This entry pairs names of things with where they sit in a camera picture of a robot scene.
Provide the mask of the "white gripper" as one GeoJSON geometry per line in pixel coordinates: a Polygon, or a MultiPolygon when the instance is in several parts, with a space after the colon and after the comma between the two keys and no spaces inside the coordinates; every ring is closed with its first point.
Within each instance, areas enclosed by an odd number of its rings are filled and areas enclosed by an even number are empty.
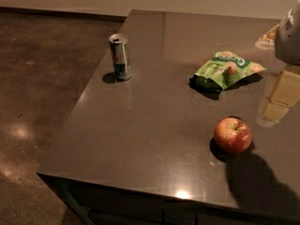
{"type": "Polygon", "coordinates": [[[287,63],[271,76],[256,122],[262,127],[277,124],[300,99],[300,0],[279,23],[275,39],[276,58],[287,63]]]}

